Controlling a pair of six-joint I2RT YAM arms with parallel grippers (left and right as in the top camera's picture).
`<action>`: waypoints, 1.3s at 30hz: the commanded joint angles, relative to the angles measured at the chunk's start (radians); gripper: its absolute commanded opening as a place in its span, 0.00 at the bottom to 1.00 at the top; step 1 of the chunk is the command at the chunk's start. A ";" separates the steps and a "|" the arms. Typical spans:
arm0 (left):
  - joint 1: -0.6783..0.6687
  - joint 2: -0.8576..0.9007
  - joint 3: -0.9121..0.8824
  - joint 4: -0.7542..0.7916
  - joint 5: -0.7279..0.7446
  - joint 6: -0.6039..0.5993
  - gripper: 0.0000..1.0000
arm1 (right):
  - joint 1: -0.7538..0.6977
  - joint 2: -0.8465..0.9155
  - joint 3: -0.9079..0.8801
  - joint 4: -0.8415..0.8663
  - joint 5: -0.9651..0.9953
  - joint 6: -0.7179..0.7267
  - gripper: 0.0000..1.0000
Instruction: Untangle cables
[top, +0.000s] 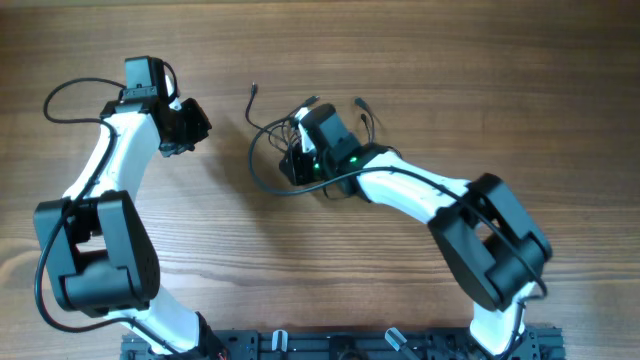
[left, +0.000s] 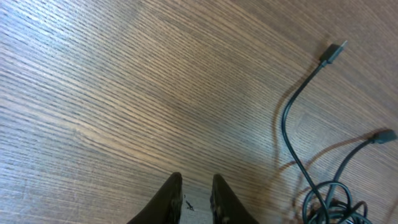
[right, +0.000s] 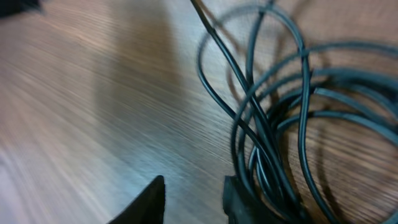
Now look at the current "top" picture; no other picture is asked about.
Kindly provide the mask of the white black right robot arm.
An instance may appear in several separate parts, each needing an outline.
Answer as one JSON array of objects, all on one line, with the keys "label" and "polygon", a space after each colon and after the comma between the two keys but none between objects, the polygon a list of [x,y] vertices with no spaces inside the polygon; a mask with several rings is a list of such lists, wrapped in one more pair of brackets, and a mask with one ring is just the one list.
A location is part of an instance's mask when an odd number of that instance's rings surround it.
[{"label": "white black right robot arm", "polygon": [[474,181],[444,177],[406,162],[388,146],[363,144],[331,104],[303,106],[287,121],[296,141],[279,168],[291,184],[335,184],[348,197],[425,224],[474,303],[473,342],[494,358],[512,355],[552,248],[506,183],[493,174]]}]

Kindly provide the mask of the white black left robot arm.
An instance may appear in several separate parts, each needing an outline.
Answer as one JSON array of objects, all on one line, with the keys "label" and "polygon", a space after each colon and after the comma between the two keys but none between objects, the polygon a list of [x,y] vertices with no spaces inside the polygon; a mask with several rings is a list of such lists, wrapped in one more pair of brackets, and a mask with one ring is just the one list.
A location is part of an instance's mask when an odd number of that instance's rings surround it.
[{"label": "white black left robot arm", "polygon": [[157,253],[134,201],[155,153],[194,149],[211,124],[197,101],[180,100],[165,61],[125,61],[126,81],[94,123],[98,142],[58,200],[38,204],[41,255],[34,298],[42,319],[67,333],[120,323],[158,357],[214,359],[222,349],[203,317],[161,285]]}]

